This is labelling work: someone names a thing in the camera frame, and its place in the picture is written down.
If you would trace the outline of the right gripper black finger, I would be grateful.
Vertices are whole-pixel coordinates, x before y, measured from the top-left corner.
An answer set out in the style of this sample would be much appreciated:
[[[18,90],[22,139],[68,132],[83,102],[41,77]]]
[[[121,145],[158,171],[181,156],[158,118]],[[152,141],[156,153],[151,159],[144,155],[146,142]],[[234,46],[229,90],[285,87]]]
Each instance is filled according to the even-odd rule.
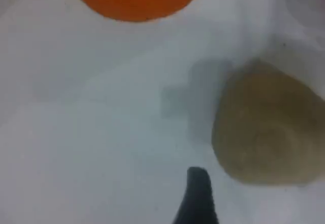
[[[173,223],[219,223],[215,212],[211,179],[206,169],[188,168],[185,193]]]

